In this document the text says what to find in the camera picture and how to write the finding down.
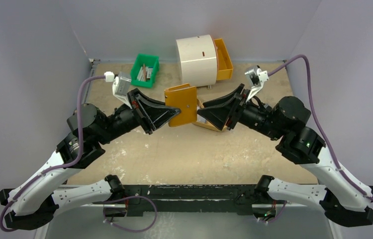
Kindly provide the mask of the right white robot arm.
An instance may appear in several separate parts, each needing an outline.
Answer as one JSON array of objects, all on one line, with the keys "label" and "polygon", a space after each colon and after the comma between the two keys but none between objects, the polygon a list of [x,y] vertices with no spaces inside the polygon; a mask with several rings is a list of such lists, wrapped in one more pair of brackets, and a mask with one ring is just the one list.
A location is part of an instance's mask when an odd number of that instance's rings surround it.
[{"label": "right white robot arm", "polygon": [[276,150],[284,158],[318,180],[318,184],[301,185],[264,175],[255,187],[258,201],[309,206],[344,227],[373,224],[373,186],[359,181],[332,157],[326,141],[306,125],[311,112],[297,97],[283,97],[269,107],[240,85],[228,95],[205,102],[197,114],[218,129],[233,129],[240,123],[278,141]]}]

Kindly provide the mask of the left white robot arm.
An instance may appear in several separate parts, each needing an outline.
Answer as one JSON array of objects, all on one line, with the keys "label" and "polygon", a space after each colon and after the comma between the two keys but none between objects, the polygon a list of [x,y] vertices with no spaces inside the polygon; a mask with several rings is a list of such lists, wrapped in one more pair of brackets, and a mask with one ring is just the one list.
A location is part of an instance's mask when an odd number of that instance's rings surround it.
[{"label": "left white robot arm", "polygon": [[0,191],[0,203],[4,206],[0,216],[3,231],[34,230],[56,215],[84,204],[122,201],[125,190],[116,175],[107,175],[103,180],[75,189],[59,188],[101,157],[105,152],[103,145],[137,127],[151,134],[181,112],[138,89],[130,91],[127,99],[127,104],[109,116],[89,103],[74,111],[67,120],[71,132],[57,145],[48,161],[21,186]]}]

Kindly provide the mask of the orange card holder wallet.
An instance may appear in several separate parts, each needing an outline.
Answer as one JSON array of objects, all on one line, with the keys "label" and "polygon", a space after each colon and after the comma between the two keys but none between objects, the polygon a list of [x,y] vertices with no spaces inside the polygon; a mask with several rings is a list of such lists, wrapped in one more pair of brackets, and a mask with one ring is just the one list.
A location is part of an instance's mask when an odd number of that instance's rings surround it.
[{"label": "orange card holder wallet", "polygon": [[197,88],[182,84],[164,90],[165,105],[180,109],[180,113],[169,120],[169,127],[177,127],[197,120]]}]

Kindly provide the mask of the orange oval tray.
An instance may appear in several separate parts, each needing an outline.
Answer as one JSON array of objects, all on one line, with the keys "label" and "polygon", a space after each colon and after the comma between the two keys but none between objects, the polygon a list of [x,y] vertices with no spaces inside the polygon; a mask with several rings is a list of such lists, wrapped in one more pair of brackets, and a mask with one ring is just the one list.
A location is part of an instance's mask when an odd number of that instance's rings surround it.
[{"label": "orange oval tray", "polygon": [[[202,102],[200,101],[200,99],[197,99],[197,103],[196,103],[196,110],[197,110],[197,112],[198,112],[199,109],[202,109],[202,108],[204,108]],[[197,123],[196,121],[192,122],[192,124],[194,124],[195,126],[199,126],[199,127],[203,127],[203,128],[212,130],[212,131],[225,132],[227,130],[227,126],[224,126],[223,129],[220,130],[214,124],[210,123],[208,120],[206,120],[205,124],[203,124],[203,123]]]}]

